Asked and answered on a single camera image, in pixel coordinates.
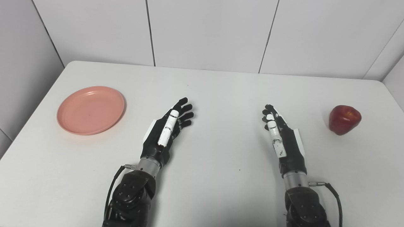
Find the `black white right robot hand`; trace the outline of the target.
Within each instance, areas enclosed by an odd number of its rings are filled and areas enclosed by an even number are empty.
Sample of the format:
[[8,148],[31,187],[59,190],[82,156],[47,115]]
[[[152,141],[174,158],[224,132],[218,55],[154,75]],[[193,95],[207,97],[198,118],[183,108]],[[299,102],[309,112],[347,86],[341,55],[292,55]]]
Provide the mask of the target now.
[[307,174],[298,130],[290,128],[273,105],[265,105],[262,113],[264,128],[270,133],[274,151],[279,159],[282,178],[289,172]]

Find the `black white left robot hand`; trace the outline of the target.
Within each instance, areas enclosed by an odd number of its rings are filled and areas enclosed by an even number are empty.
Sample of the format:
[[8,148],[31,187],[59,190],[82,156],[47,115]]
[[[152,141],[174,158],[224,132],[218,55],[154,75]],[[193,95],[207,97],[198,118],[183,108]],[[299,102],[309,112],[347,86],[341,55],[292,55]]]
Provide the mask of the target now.
[[180,99],[162,118],[156,120],[143,142],[140,158],[157,161],[160,168],[164,167],[170,158],[170,148],[180,132],[192,124],[193,105],[188,98]]

